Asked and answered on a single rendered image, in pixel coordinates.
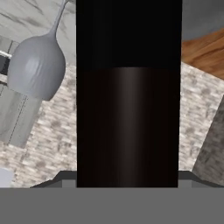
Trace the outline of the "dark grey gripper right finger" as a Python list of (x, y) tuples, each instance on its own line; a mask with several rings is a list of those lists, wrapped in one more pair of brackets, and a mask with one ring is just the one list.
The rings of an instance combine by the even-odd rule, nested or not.
[(223, 185), (218, 185), (218, 184), (203, 180), (197, 177), (191, 171), (179, 171), (178, 172), (178, 187), (179, 188), (201, 188), (201, 187), (223, 188)]

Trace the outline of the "dark wine bottle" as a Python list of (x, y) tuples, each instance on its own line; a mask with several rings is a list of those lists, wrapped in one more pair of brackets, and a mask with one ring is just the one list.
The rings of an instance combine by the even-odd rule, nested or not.
[(182, 2), (76, 0), (79, 187), (177, 187)]

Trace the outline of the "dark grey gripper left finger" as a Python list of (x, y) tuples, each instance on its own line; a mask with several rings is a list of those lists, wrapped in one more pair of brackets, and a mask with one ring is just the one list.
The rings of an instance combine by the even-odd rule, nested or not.
[(55, 187), (55, 188), (75, 188), (77, 171), (60, 171), (53, 179), (49, 179), (33, 188)]

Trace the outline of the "grey wine glass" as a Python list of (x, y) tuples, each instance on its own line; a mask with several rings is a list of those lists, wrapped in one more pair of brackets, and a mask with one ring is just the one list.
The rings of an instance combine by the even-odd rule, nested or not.
[(62, 0), (59, 13), (47, 34), (22, 41), (10, 58), (8, 88), (41, 101), (50, 101), (65, 77), (66, 59), (56, 33), (68, 0)]

